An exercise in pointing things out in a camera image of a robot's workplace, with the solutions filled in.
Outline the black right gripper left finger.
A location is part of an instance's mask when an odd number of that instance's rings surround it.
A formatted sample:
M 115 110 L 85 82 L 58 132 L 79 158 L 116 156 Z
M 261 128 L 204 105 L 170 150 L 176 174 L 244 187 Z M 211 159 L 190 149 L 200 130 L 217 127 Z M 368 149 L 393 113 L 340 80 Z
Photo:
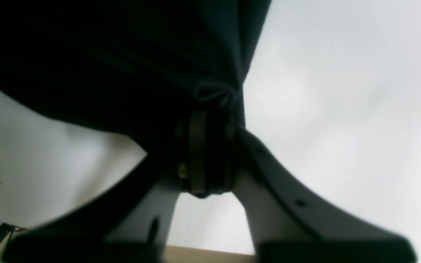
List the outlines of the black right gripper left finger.
M 159 263 L 181 192 L 206 192 L 207 112 L 178 128 L 178 147 L 150 152 L 107 193 L 17 236 L 4 263 Z

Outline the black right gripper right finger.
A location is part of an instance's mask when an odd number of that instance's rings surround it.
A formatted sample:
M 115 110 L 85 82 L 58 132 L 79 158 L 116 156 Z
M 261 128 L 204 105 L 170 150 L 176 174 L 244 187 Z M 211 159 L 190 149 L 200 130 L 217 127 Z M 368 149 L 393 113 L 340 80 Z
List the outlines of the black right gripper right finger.
M 259 263 L 415 263 L 401 235 L 348 213 L 307 188 L 246 129 L 227 124 L 242 204 Z

